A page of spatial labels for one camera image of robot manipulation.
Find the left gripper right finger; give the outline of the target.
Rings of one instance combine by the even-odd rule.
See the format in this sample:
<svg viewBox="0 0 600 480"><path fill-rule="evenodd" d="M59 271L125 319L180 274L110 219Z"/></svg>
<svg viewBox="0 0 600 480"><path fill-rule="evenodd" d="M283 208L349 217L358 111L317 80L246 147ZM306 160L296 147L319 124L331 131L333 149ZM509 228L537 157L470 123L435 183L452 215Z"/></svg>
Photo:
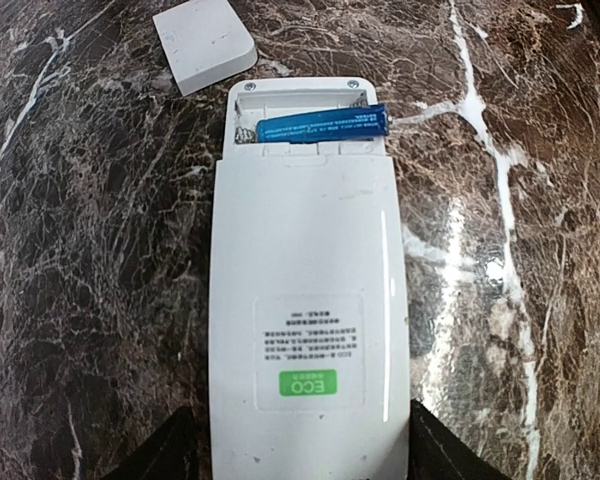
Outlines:
<svg viewBox="0 0 600 480"><path fill-rule="evenodd" d="M475 454L422 403L410 402L410 480L509 480Z"/></svg>

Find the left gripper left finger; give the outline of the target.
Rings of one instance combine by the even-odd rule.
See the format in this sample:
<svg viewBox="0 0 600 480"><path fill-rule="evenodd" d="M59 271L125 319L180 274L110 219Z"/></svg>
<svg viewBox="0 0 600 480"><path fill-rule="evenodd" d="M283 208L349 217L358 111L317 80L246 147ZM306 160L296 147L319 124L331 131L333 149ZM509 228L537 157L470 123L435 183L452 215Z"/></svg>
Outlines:
<svg viewBox="0 0 600 480"><path fill-rule="evenodd" d="M178 408L103 480L199 478L198 438L190 407Z"/></svg>

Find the white remote control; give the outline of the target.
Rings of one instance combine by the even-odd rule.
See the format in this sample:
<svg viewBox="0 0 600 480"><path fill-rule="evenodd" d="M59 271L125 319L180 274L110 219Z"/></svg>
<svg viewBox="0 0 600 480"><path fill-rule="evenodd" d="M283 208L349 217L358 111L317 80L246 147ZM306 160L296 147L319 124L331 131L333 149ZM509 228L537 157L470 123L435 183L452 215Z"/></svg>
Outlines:
<svg viewBox="0 0 600 480"><path fill-rule="evenodd" d="M260 120L380 105L356 77L242 81L227 99L209 283L216 479L404 479L407 288L385 137L257 143Z"/></svg>

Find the blue battery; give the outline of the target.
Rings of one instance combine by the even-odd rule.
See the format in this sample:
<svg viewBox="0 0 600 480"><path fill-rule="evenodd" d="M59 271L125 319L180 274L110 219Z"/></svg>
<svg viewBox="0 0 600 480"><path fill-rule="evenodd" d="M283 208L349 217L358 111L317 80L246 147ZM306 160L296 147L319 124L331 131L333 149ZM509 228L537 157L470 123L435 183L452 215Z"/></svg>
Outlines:
<svg viewBox="0 0 600 480"><path fill-rule="evenodd" d="M385 105L347 107L260 120L257 143L314 144L368 140L389 135Z"/></svg>

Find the white battery cover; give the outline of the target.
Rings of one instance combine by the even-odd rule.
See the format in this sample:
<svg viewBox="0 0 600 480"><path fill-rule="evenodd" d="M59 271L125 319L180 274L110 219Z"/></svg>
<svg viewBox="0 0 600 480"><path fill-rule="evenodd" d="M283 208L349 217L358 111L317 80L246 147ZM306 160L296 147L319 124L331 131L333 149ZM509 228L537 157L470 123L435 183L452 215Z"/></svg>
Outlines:
<svg viewBox="0 0 600 480"><path fill-rule="evenodd" d="M153 17L163 51L183 96L253 67L257 48L226 0L186 1Z"/></svg>

